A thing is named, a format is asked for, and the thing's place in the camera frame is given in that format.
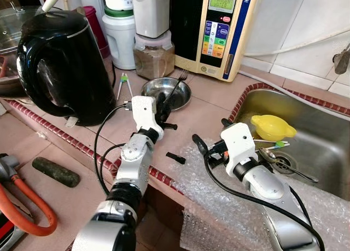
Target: red container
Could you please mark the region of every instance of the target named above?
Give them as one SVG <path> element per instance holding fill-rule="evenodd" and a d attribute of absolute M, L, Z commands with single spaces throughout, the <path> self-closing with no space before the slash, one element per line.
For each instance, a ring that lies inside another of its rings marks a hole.
<path fill-rule="evenodd" d="M 85 16 L 87 17 L 87 20 L 89 21 L 92 32 L 94 33 L 95 38 L 97 40 L 97 45 L 98 45 L 98 48 L 100 49 L 100 53 L 103 58 L 107 58 L 110 52 L 109 52 L 106 39 L 104 38 L 103 32 L 101 30 L 100 24 L 98 23 L 98 19 L 96 17 L 96 10 L 93 6 L 85 6 L 84 10 L 85 10 Z"/>

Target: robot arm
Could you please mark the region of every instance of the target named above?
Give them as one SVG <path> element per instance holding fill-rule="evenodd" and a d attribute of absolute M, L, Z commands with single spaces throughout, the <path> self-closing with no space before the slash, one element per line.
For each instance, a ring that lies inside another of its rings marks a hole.
<path fill-rule="evenodd" d="M 293 201 L 289 185 L 276 177 L 265 166 L 260 165 L 255 153 L 255 144 L 246 124 L 231 125 L 221 133 L 220 142 L 209 149 L 199 136 L 194 135 L 194 142 L 200 152 L 215 167 L 223 161 L 212 157 L 214 154 L 229 153 L 226 172 L 230 177 L 237 177 L 255 198 L 273 204 L 301 219 L 309 222 Z M 282 250 L 320 250 L 317 240 L 302 225 L 273 209 L 259 205 L 264 215 L 265 229 L 275 251 Z"/>
<path fill-rule="evenodd" d="M 78 233 L 73 251 L 135 251 L 136 212 L 147 188 L 154 144 L 164 135 L 160 125 L 166 125 L 170 112 L 163 117 L 156 114 L 152 97 L 135 96 L 131 103 L 137 133 L 123 146 L 112 189 Z"/>

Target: yellow plastic funnel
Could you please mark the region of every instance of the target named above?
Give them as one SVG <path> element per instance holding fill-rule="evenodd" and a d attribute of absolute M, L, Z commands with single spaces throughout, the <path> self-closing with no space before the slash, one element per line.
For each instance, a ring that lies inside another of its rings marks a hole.
<path fill-rule="evenodd" d="M 291 127 L 283 119 L 273 115 L 255 115 L 251 123 L 256 126 L 256 132 L 262 139 L 276 142 L 284 137 L 294 137 L 296 129 Z"/>

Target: stainless steel sink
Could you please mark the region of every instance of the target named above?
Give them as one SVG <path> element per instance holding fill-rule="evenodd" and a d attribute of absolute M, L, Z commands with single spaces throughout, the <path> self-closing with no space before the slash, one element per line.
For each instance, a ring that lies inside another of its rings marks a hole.
<path fill-rule="evenodd" d="M 282 165 L 275 169 L 349 200 L 350 122 L 271 90 L 251 91 L 234 122 L 245 122 L 253 137 L 259 138 L 250 119 L 265 114 L 278 116 L 297 130 L 294 138 L 284 139 L 290 146 L 274 149 L 273 153 L 297 170 L 318 178 L 319 183 L 308 182 Z M 270 146 L 273 144 L 256 143 L 257 149 Z"/>

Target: black cable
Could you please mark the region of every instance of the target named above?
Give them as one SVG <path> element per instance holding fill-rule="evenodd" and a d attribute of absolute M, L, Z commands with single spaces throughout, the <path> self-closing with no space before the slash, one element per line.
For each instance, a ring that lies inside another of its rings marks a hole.
<path fill-rule="evenodd" d="M 94 165 L 95 165 L 95 172 L 96 172 L 96 176 L 97 176 L 97 179 L 98 179 L 98 182 L 100 184 L 100 186 L 102 187 L 102 190 L 104 191 L 104 193 L 106 195 L 108 195 L 109 191 L 106 187 L 106 185 L 104 184 L 104 182 L 102 181 L 102 178 L 100 177 L 100 174 L 98 173 L 98 166 L 97 166 L 97 140 L 98 140 L 98 137 L 100 135 L 100 132 L 102 130 L 102 127 L 104 126 L 104 124 L 106 123 L 106 121 L 109 119 L 109 117 L 118 109 L 120 108 L 124 108 L 126 107 L 125 104 L 122 104 L 122 105 L 119 105 L 117 107 L 115 107 L 113 110 L 110 111 L 110 113 L 106 116 L 106 118 L 103 120 L 102 124 L 100 125 L 100 127 L 98 128 L 97 130 L 97 133 L 96 133 L 96 136 L 95 136 L 95 141 L 94 141 Z"/>
<path fill-rule="evenodd" d="M 114 146 L 108 148 L 107 151 L 105 151 L 104 154 L 103 154 L 103 156 L 101 157 L 101 164 L 100 164 L 100 171 L 99 171 L 99 174 L 100 174 L 100 177 L 101 177 L 102 184 L 104 185 L 105 188 L 107 188 L 107 187 L 106 187 L 106 184 L 105 184 L 105 182 L 104 182 L 103 174 L 102 174 L 103 162 L 104 162 L 104 160 L 105 160 L 107 154 L 108 154 L 110 151 L 112 151 L 112 150 L 115 149 L 115 148 L 122 147 L 122 146 L 124 146 L 124 145 L 125 145 L 125 143 L 120 143 L 120 144 L 117 144 L 117 145 L 114 145 Z"/>
<path fill-rule="evenodd" d="M 301 226 L 303 226 L 304 228 L 306 228 L 311 234 L 313 234 L 315 236 L 315 238 L 317 239 L 318 241 L 318 244 L 320 246 L 320 251 L 325 251 L 325 248 L 324 248 L 324 243 L 323 243 L 323 240 L 321 238 L 321 236 L 319 235 L 319 233 L 314 229 L 312 228 L 310 225 L 308 225 L 306 222 L 304 222 L 303 220 L 301 220 L 300 218 L 296 217 L 295 215 L 289 213 L 288 211 L 282 209 L 282 208 L 279 208 L 277 206 L 274 206 L 273 204 L 271 203 L 268 203 L 268 202 L 265 202 L 261 199 L 258 199 L 258 198 L 255 198 L 255 197 L 252 197 L 250 195 L 246 195 L 246 194 L 242 194 L 240 192 L 237 192 L 235 190 L 232 190 L 231 188 L 228 188 L 227 186 L 225 186 L 224 184 L 222 184 L 219 180 L 217 180 L 217 178 L 214 176 L 214 174 L 212 173 L 210 167 L 209 167 L 209 163 L 208 163 L 208 158 L 209 158 L 209 155 L 206 154 L 204 156 L 204 164 L 205 164 L 205 168 L 206 168 L 206 171 L 208 173 L 208 175 L 213 179 L 213 181 L 219 186 L 221 187 L 223 190 L 225 190 L 226 192 L 232 194 L 232 195 L 235 195 L 235 196 L 238 196 L 240 198 L 243 198 L 243 199 L 246 199 L 250 202 L 254 202 L 254 203 L 258 203 L 262 206 L 266 206 L 276 212 L 279 212 L 281 214 L 284 214 L 286 217 L 290 218 L 291 220 L 297 222 L 298 224 L 300 224 Z"/>
<path fill-rule="evenodd" d="M 113 64 L 113 61 L 112 61 L 112 71 L 113 71 L 113 82 L 112 82 L 112 88 L 114 88 L 115 81 L 116 81 L 116 76 L 115 76 L 115 65 Z"/>
<path fill-rule="evenodd" d="M 308 222 L 310 223 L 310 225 L 312 226 L 311 224 L 311 219 L 310 217 L 308 216 L 308 213 L 307 213 L 307 210 L 304 206 L 304 203 L 302 202 L 301 198 L 299 197 L 299 195 L 296 193 L 296 191 L 294 191 L 294 189 L 292 187 L 289 187 L 290 189 L 290 192 L 294 195 L 294 197 L 296 198 L 297 202 L 299 203 L 300 207 L 301 207 L 301 210 L 302 212 L 304 213 L 306 219 L 308 220 Z"/>

